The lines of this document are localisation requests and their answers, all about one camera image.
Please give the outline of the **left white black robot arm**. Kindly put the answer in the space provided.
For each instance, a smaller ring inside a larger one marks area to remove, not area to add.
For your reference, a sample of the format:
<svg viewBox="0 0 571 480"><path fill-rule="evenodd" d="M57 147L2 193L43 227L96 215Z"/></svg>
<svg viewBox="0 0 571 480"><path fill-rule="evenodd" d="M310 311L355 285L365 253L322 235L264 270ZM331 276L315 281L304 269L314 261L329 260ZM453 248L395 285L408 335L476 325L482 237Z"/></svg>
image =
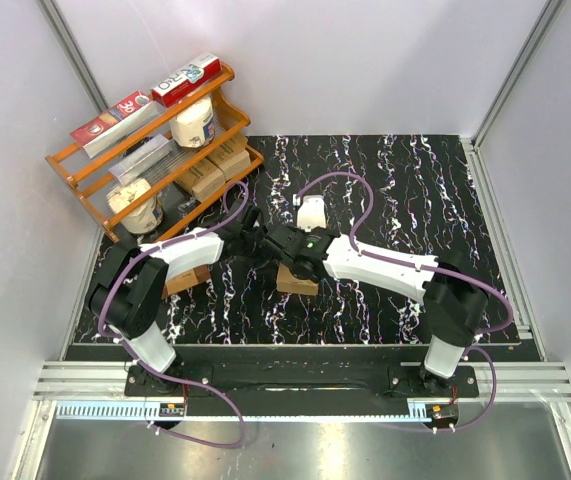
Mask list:
<svg viewBox="0 0 571 480"><path fill-rule="evenodd" d="M177 354L156 322L166 283L189 270L236 255L257 257L261 210L237 201L220 224L152 244L116 243L90 283L85 306L99 320L103 335L122 339L149 367L147 384L160 395L178 390Z"/></svg>

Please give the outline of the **brown cardboard express box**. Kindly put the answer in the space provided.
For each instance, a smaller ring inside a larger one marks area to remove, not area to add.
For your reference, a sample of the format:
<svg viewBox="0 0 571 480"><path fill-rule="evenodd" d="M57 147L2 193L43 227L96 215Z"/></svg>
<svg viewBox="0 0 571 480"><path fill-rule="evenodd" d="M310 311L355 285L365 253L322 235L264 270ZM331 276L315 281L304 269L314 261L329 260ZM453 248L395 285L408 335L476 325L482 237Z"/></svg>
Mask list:
<svg viewBox="0 0 571 480"><path fill-rule="evenodd" d="M276 278L276 289L281 293L316 296L319 292L317 283L311 280L296 278L290 270L280 264Z"/></svg>

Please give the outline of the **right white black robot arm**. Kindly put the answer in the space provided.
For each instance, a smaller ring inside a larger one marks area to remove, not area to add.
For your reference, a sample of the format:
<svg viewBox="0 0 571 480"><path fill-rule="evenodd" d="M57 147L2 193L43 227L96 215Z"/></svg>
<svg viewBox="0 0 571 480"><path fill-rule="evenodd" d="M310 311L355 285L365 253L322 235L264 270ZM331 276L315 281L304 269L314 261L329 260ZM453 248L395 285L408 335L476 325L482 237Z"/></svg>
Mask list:
<svg viewBox="0 0 571 480"><path fill-rule="evenodd" d="M463 273L459 254L407 254L325 228L306 232L286 225L268 228L261 248L299 279L357 281L422 305L429 346L419 373L421 387L441 396L454 386L457 365L474 341L489 300L479 282Z"/></svg>

